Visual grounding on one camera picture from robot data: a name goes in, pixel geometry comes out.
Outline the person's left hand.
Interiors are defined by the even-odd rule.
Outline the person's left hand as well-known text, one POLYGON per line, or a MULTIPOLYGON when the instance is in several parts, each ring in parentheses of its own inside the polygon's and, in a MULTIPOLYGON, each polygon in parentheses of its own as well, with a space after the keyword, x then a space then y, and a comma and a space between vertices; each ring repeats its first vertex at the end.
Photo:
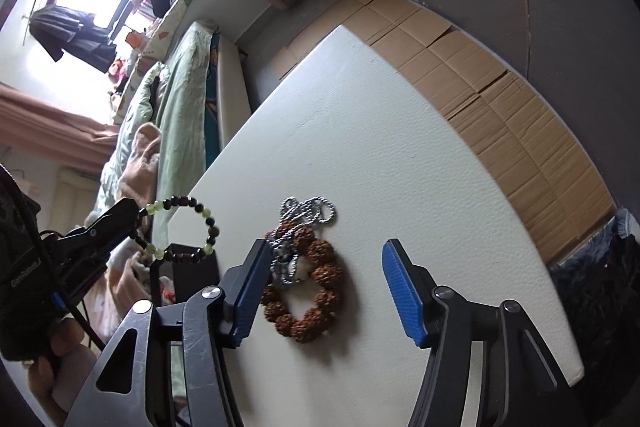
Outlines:
POLYGON ((66 317, 48 341, 52 355, 39 357, 27 372, 28 387, 55 426, 63 426, 68 411, 96 364, 96 354, 82 342, 85 332, 66 317))

